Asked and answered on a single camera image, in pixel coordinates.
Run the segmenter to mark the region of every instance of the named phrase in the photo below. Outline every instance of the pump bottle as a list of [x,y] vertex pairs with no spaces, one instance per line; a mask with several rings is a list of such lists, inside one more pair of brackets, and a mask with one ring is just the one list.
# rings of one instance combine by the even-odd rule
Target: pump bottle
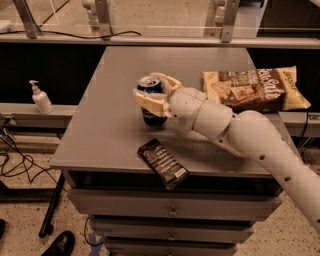
[[34,103],[36,103],[39,111],[42,114],[48,114],[53,110],[53,106],[51,104],[50,99],[48,98],[48,95],[39,89],[39,87],[36,85],[38,81],[30,80],[29,83],[32,85],[32,99]]

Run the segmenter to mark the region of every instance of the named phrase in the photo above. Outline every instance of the gray cabinet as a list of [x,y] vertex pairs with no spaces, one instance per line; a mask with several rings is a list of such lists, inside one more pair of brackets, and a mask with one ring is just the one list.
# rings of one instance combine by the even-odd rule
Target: gray cabinet
[[[63,171],[71,202],[109,251],[233,255],[280,205],[279,184],[258,164],[170,121],[148,127],[132,96],[152,71],[201,89],[202,71],[252,68],[245,49],[107,47],[51,166]],[[268,118],[294,147],[279,116]],[[190,171],[173,191],[137,154],[153,138]]]

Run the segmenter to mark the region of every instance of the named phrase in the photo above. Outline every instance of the soda can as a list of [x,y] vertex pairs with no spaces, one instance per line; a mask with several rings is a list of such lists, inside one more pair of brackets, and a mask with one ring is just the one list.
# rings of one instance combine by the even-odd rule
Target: soda can
[[[137,89],[140,91],[144,91],[147,93],[162,93],[162,83],[158,77],[155,76],[144,76],[140,78],[138,81]],[[167,118],[166,117],[158,117],[148,110],[141,108],[143,120],[147,125],[150,126],[158,126],[162,125]]]

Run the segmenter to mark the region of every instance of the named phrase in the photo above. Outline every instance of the chip bag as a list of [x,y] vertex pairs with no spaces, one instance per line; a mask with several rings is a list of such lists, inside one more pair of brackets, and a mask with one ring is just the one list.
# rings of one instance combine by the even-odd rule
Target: chip bag
[[208,98],[234,112],[272,113],[311,106],[296,87],[296,67],[203,72]]

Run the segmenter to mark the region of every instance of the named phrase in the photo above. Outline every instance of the drawer handle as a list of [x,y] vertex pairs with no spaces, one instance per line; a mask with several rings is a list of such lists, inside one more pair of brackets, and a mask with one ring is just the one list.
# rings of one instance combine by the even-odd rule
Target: drawer handle
[[171,233],[169,233],[168,240],[175,241],[176,239],[174,238],[174,236]]
[[177,217],[179,213],[176,211],[174,207],[171,208],[171,211],[169,212],[170,217]]

